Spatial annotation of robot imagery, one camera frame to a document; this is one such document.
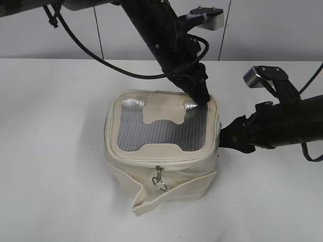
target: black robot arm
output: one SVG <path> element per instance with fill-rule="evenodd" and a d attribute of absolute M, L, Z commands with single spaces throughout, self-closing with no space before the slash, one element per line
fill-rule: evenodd
<path fill-rule="evenodd" d="M 47 5 L 52 5 L 56 11 L 60 10 L 61 5 L 70 10 L 80 10 L 105 3 L 121 5 L 160 64 L 165 75 L 150 76 L 149 79 L 167 77 L 189 94 L 197 104 L 205 105 L 209 101 L 205 82 L 208 76 L 205 66 L 200 63 L 207 53 L 208 43 L 187 32 L 195 26 L 209 30 L 223 27 L 222 9 L 198 7 L 187 15 L 177 17 L 168 0 L 0 0 L 0 17 L 44 7 L 50 17 L 49 22 L 57 27 L 56 18 L 60 19 L 60 14 L 56 12 L 53 17 Z M 201 51 L 200 41 L 204 43 L 205 49 L 198 55 Z M 130 76 L 145 78 L 136 74 Z"/>
<path fill-rule="evenodd" d="M 220 147 L 251 153 L 255 146 L 274 149 L 301 144 L 308 161 L 322 161 L 323 156 L 309 157 L 307 142 L 323 140 L 323 95 L 301 100 L 300 93 L 279 67 L 253 67 L 244 80 L 250 88 L 266 88 L 280 103 L 257 104 L 250 118 L 235 119 L 221 131 Z"/>

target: white table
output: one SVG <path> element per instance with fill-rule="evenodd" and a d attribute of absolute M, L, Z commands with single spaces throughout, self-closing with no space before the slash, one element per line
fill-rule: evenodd
<path fill-rule="evenodd" d="M 160 73 L 156 62 L 113 63 Z M 319 65 L 205 64 L 224 127 L 274 100 L 244 84 L 252 65 L 282 67 L 298 89 Z M 0 73 L 0 241 L 323 241 L 323 163 L 307 162 L 300 145 L 250 155 L 221 149 L 206 196 L 135 217 L 103 157 L 107 110 L 127 89 L 178 89 L 92 60 L 0 59 Z M 320 75 L 303 97 L 322 93 Z M 313 157 L 322 150 L 310 144 Z"/>

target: insulated lunch bag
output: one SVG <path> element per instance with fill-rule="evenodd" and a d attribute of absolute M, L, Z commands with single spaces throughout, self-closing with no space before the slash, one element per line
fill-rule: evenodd
<path fill-rule="evenodd" d="M 213 97 L 199 107 L 184 93 L 121 94 L 106 117 L 105 154 L 132 211 L 202 197 L 216 175 L 220 129 Z"/>

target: black cable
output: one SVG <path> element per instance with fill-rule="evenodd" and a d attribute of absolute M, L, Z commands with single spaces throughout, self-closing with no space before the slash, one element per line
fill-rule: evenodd
<path fill-rule="evenodd" d="M 315 74 L 312 76 L 311 79 L 309 79 L 309 81 L 305 84 L 305 86 L 298 92 L 299 94 L 302 94 L 309 85 L 311 85 L 311 83 L 315 80 L 315 78 L 319 75 L 319 73 L 322 71 L 323 69 L 323 63 L 320 65 L 320 67 L 317 69 L 317 71 L 315 72 Z"/>
<path fill-rule="evenodd" d="M 223 45 L 224 45 L 224 38 L 226 36 L 226 30 L 227 30 L 227 25 L 228 25 L 229 13 L 230 13 L 230 9 L 231 9 L 231 3 L 232 3 L 232 0 L 230 0 L 230 2 L 229 2 L 228 14 L 227 14 L 226 22 L 225 22 L 225 25 L 224 25 L 224 30 L 223 30 L 222 40 L 221 40 L 221 46 L 220 46 L 218 61 L 220 61 L 221 54 L 222 54 L 222 49 L 223 49 Z"/>
<path fill-rule="evenodd" d="M 51 12 L 47 6 L 43 6 L 45 13 L 47 14 L 47 17 L 49 19 L 50 25 L 52 25 L 54 28 L 58 28 L 58 21 L 56 18 L 51 15 Z"/>
<path fill-rule="evenodd" d="M 311 162 L 320 162 L 323 161 L 323 155 L 321 155 L 319 158 L 312 159 L 309 154 L 308 154 L 308 148 L 307 148 L 307 143 L 302 143 L 302 151 L 303 155 L 306 160 L 311 161 Z"/>
<path fill-rule="evenodd" d="M 52 17 L 53 19 L 57 19 L 58 14 L 60 14 L 60 12 L 61 12 L 63 3 L 64 3 L 64 0 L 58 0 L 58 3 L 56 4 L 56 9 L 55 9 L 54 15 Z"/>
<path fill-rule="evenodd" d="M 69 28 L 69 26 L 67 25 L 67 23 L 65 22 L 63 16 L 57 12 L 58 8 L 57 6 L 52 6 L 57 14 L 57 18 L 58 20 L 60 21 L 60 23 L 62 24 L 63 28 L 65 29 L 65 31 L 68 33 L 68 35 L 73 39 L 73 41 L 85 52 L 87 53 L 90 57 L 92 57 L 93 59 L 95 59 L 96 61 L 100 62 L 101 64 L 117 71 L 117 72 L 120 72 L 124 75 L 127 75 L 127 76 L 130 76 L 130 77 L 133 77 L 133 78 L 138 78 L 138 79 L 144 79 L 144 80 L 154 80 L 154 79 L 161 79 L 161 78 L 165 78 L 165 77 L 171 77 L 171 76 L 174 76 L 176 74 L 179 74 L 181 73 L 182 71 L 184 71 L 185 69 L 187 68 L 190 68 L 192 65 L 194 65 L 195 63 L 199 62 L 208 52 L 209 50 L 209 43 L 201 38 L 201 37 L 198 37 L 198 36 L 195 36 L 195 35 L 190 35 L 189 36 L 191 38 L 194 38 L 200 42 L 202 42 L 204 45 L 205 45 L 205 48 L 203 50 L 203 52 L 200 54 L 200 56 L 198 56 L 193 62 L 189 63 L 189 64 L 186 64 L 186 65 L 183 65 L 175 70 L 173 70 L 172 72 L 170 73 L 165 73 L 165 74 L 160 74 L 160 75 L 152 75 L 152 76 L 145 76 L 145 75 L 139 75 L 139 74 L 135 74 L 135 73 L 132 73 L 132 72 L 128 72 L 128 71 L 125 71 L 119 67 L 116 67 L 108 62 L 106 62 L 105 60 L 101 59 L 100 57 L 98 57 L 97 55 L 95 55 L 93 52 L 91 52 L 88 48 L 86 48 L 80 41 L 79 39 L 74 35 L 74 33 L 71 31 L 71 29 Z"/>

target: zipper pull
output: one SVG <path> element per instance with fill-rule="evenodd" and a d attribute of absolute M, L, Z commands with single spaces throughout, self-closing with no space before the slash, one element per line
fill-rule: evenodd
<path fill-rule="evenodd" d="M 164 168 L 161 168 L 159 165 L 156 166 L 156 170 L 157 170 L 157 177 L 154 176 L 151 180 L 152 183 L 161 191 L 166 192 L 168 190 L 166 184 L 161 180 L 162 177 L 162 170 Z"/>

